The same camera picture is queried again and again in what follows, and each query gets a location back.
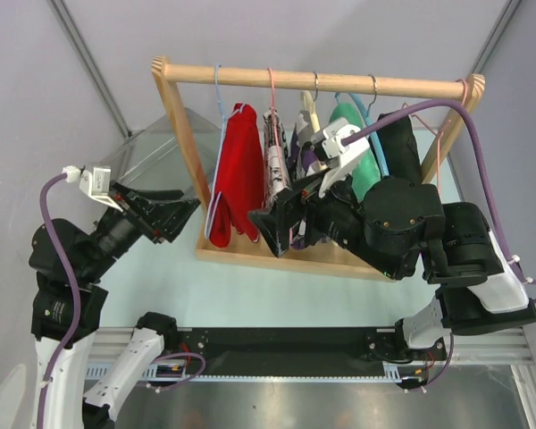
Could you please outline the red trousers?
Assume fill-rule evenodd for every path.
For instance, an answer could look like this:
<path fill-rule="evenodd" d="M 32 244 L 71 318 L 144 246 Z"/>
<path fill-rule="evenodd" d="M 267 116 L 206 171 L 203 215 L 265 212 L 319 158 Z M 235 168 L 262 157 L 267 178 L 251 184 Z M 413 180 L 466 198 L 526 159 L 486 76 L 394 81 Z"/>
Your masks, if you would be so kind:
<path fill-rule="evenodd" d="M 231 234 L 259 239 L 248 213 L 264 205 L 264 158 L 255 109 L 236 103 L 222 142 L 211 203 L 208 239 L 217 247 L 230 244 Z"/>

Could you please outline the black white print trousers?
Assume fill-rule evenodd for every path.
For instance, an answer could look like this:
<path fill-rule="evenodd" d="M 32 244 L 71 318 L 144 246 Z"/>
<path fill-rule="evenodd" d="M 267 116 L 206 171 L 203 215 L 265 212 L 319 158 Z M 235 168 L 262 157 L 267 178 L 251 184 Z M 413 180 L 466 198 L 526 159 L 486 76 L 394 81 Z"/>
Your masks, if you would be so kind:
<path fill-rule="evenodd" d="M 289 145 L 279 115 L 264 113 L 264 207 L 270 208 L 276 195 L 291 188 L 286 159 Z"/>

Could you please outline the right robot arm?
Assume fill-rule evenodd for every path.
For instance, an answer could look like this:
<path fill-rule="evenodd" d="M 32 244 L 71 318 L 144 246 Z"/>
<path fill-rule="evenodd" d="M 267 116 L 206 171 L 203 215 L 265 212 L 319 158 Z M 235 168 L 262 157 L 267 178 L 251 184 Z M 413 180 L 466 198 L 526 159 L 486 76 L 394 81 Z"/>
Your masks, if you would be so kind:
<path fill-rule="evenodd" d="M 536 323 L 536 306 L 524 286 L 510 280 L 482 211 L 472 203 L 442 203 L 432 184 L 388 177 L 357 199 L 350 183 L 326 188 L 316 174 L 283 189 L 248 218 L 276 257 L 289 250 L 292 232 L 304 223 L 306 246 L 332 240 L 392 281 L 423 265 L 423 279 L 438 288 L 426 307 L 395 323 L 389 351 L 405 362 L 447 334 L 474 336 Z"/>

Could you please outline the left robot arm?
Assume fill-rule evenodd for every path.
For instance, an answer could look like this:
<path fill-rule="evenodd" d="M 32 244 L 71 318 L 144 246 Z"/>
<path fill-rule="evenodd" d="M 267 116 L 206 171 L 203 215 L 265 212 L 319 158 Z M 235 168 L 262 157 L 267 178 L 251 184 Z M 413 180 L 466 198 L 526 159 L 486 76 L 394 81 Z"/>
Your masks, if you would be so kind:
<path fill-rule="evenodd" d="M 84 386 L 88 358 L 107 293 L 102 276 L 140 238 L 173 241 L 197 210 L 197 198 L 180 190 L 134 190 L 112 182 L 109 206 L 91 233 L 48 212 L 32 239 L 29 265 L 36 271 L 31 332 L 37 352 L 34 428 L 112 428 L 143 373 L 171 360 L 174 385 L 191 379 L 188 366 L 202 357 L 181 342 L 175 320 L 148 312 L 98 385 Z"/>

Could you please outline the purple camouflage trousers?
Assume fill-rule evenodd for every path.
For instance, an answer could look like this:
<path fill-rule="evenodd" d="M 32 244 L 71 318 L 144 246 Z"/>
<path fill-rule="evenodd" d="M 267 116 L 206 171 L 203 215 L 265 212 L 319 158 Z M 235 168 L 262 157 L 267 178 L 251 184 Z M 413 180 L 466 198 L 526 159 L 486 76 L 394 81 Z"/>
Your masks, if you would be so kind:
<path fill-rule="evenodd" d="M 325 168 L 312 149 L 311 137 L 314 134 L 310 114 L 308 111 L 301 111 L 295 122 L 289 154 L 286 157 L 289 178 L 293 183 Z"/>

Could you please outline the green tie-dye trousers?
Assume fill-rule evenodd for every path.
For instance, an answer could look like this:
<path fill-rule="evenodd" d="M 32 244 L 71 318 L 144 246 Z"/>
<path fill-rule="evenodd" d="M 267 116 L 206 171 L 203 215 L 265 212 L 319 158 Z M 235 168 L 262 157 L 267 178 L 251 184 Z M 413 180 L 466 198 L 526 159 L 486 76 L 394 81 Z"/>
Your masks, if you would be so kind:
<path fill-rule="evenodd" d="M 345 118 L 349 124 L 355 125 L 360 130 L 364 127 L 360 113 L 349 103 L 338 103 L 331 113 L 329 122 L 334 122 L 338 118 Z M 371 149 L 364 154 L 351 176 L 352 189 L 357 200 L 362 201 L 366 192 L 381 179 L 380 170 Z"/>

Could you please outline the cream wooden hanger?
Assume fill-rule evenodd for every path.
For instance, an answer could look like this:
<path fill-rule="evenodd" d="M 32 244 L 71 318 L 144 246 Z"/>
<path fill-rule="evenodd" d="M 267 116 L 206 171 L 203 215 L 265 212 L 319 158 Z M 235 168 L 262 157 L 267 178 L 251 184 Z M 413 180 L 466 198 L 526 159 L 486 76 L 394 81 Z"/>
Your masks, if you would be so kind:
<path fill-rule="evenodd" d="M 316 103 L 312 94 L 307 90 L 302 90 L 300 92 L 300 99 L 303 103 L 304 110 L 308 113 L 309 122 L 312 125 L 314 133 L 318 132 L 321 129 L 321 126 L 316 112 Z"/>

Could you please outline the clear plastic bin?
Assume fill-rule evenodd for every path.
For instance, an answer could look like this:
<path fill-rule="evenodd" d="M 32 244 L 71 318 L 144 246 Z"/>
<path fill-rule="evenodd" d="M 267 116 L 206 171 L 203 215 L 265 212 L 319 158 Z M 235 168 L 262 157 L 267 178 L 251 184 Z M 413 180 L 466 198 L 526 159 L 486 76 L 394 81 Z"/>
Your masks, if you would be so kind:
<path fill-rule="evenodd" d="M 212 181 L 221 129 L 187 108 L 189 128 L 207 182 Z M 168 116 L 125 140 L 98 162 L 111 168 L 111 179 L 140 190 L 179 189 L 186 198 L 197 195 Z"/>

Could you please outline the wooden clothes rack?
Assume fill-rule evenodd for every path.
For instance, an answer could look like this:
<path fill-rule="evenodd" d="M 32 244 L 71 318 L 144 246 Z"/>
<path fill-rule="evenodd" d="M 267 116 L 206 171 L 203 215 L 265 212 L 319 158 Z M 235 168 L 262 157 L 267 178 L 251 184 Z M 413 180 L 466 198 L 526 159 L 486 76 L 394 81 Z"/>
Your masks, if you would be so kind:
<path fill-rule="evenodd" d="M 485 91 L 486 80 L 481 74 L 471 74 L 466 83 L 440 80 L 410 80 L 345 74 L 315 74 L 300 71 L 267 71 L 262 69 L 197 66 L 173 64 L 165 56 L 152 62 L 152 74 L 169 117 L 188 175 L 203 208 L 207 208 L 211 192 L 193 131 L 189 125 L 180 83 L 254 88 L 283 88 L 319 92 L 343 92 L 422 99 L 453 99 L 463 102 L 471 113 Z M 384 275 L 372 269 L 346 250 L 331 243 L 319 244 L 304 250 L 290 250 L 276 258 L 264 241 L 254 243 L 243 235 L 232 237 L 225 248 L 217 248 L 207 238 L 200 237 L 195 250 L 197 258 L 208 262 L 248 265 L 281 271 L 316 273 L 374 281 Z"/>

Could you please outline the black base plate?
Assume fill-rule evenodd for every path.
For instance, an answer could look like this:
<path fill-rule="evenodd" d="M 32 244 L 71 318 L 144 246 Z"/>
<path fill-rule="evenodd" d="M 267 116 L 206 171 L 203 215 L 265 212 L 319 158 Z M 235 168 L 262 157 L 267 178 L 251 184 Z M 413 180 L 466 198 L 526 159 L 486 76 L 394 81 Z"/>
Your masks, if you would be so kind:
<path fill-rule="evenodd" d="M 411 349 L 394 328 L 186 328 L 177 343 L 205 358 L 204 374 L 218 377 L 363 377 L 385 364 L 429 365 L 448 353 L 438 339 Z"/>

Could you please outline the aluminium rail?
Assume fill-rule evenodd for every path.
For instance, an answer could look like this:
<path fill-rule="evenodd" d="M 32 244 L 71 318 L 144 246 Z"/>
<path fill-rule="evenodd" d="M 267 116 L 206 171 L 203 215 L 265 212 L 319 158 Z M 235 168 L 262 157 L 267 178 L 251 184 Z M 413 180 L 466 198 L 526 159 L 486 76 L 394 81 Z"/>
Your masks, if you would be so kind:
<path fill-rule="evenodd" d="M 132 327 L 101 328 L 88 358 L 87 381 L 99 381 L 129 342 Z M 460 366 L 533 366 L 522 328 L 481 336 L 455 336 L 452 364 Z"/>

